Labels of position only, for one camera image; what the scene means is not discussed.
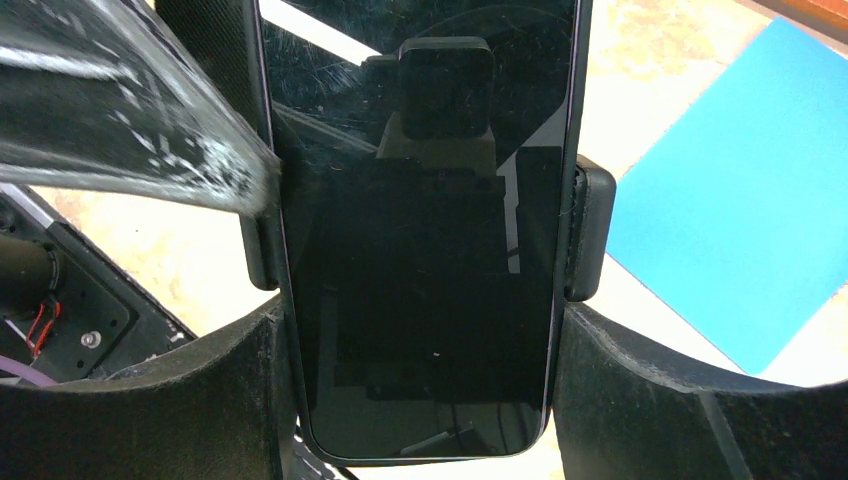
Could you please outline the black round-base phone stand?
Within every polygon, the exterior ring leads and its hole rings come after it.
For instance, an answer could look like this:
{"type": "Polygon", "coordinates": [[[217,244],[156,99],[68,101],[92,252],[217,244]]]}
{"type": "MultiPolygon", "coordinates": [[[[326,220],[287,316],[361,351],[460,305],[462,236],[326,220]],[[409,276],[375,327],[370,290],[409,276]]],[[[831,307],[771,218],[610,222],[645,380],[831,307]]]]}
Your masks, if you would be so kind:
{"type": "Polygon", "coordinates": [[[561,154],[518,151],[499,173],[489,157],[388,154],[290,169],[284,216],[292,292],[393,315],[529,309],[560,290],[598,289],[616,184],[579,159],[568,211],[561,154]]]}

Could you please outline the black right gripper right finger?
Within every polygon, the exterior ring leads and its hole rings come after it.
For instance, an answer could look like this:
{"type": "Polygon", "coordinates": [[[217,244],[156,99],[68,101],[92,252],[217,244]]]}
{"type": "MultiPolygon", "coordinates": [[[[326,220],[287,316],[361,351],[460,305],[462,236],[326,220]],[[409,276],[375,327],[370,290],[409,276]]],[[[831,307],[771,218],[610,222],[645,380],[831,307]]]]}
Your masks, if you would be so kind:
{"type": "Polygon", "coordinates": [[[843,479],[847,386],[795,387],[565,308],[554,422],[569,479],[843,479]]]}

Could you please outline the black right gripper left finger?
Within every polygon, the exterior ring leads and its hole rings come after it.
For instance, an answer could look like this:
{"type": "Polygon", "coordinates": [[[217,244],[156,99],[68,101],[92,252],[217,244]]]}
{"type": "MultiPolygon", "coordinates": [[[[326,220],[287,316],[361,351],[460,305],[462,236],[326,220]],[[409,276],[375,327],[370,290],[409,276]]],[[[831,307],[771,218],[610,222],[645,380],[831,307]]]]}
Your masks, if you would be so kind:
{"type": "Polygon", "coordinates": [[[273,299],[103,380],[1,389],[5,479],[288,479],[297,403],[273,299]]]}

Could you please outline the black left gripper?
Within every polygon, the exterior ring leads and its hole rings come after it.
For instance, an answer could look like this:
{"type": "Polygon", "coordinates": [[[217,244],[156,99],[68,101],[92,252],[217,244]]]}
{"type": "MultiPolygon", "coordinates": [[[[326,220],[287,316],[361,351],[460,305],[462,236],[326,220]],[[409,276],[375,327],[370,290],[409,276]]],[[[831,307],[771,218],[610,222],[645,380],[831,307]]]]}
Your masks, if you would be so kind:
{"type": "MultiPolygon", "coordinates": [[[[1,5],[1,178],[253,216],[275,157],[143,1],[1,5]]],[[[26,186],[1,188],[1,353],[105,379],[195,334],[26,186]]]]}

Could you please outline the black smartphone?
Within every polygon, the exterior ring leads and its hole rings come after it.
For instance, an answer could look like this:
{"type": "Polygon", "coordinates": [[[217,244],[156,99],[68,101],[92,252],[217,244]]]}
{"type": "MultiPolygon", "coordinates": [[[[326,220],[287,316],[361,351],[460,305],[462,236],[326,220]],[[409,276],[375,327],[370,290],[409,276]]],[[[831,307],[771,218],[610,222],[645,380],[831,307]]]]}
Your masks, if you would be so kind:
{"type": "Polygon", "coordinates": [[[384,466],[543,435],[587,1],[261,1],[300,428],[384,466]]]}

